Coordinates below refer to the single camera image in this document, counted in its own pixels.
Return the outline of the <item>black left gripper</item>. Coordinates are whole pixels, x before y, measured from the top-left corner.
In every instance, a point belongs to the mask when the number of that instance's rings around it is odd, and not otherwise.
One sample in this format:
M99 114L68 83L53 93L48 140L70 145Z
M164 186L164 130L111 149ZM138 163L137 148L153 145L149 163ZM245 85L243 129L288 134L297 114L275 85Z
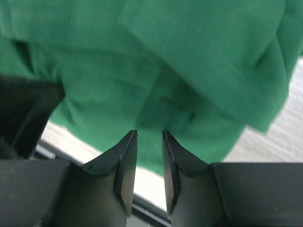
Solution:
M64 96L62 85L1 75L0 158L29 159Z

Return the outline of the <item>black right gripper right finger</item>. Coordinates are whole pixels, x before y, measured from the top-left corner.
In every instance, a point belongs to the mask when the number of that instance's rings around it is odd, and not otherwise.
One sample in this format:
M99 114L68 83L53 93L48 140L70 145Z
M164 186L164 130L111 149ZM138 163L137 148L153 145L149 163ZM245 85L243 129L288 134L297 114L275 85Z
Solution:
M162 161L166 207L170 217L181 192L180 175L196 177L209 165L182 147L169 131L162 132Z

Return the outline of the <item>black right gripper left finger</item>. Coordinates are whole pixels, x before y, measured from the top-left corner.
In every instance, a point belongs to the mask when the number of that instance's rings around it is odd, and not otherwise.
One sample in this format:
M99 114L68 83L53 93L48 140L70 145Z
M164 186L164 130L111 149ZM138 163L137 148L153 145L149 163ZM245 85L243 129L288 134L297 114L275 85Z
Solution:
M131 130L112 148L81 165L84 171L97 177L116 171L114 195L127 218L132 212L137 153L138 132Z

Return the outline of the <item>green t shirt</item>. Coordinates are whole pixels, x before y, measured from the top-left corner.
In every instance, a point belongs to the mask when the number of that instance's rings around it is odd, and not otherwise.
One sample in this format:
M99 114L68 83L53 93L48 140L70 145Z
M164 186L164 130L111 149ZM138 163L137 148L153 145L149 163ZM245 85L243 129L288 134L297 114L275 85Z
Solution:
M63 86L51 121L101 151L139 134L162 174L161 133L222 161L266 132L303 53L300 0L3 0L0 72Z

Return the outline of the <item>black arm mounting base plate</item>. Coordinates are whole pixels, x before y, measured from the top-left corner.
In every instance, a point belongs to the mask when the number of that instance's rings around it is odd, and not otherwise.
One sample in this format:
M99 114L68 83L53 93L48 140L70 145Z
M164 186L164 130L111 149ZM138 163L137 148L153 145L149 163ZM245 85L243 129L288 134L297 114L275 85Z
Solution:
M36 147L33 157L37 159L66 159L82 165L96 158L101 153L98 151L80 150L73 155L71 152L65 152L52 144L40 140ZM127 220L128 227L170 227L171 222L167 219L167 214L160 208L141 198L133 195L132 215Z

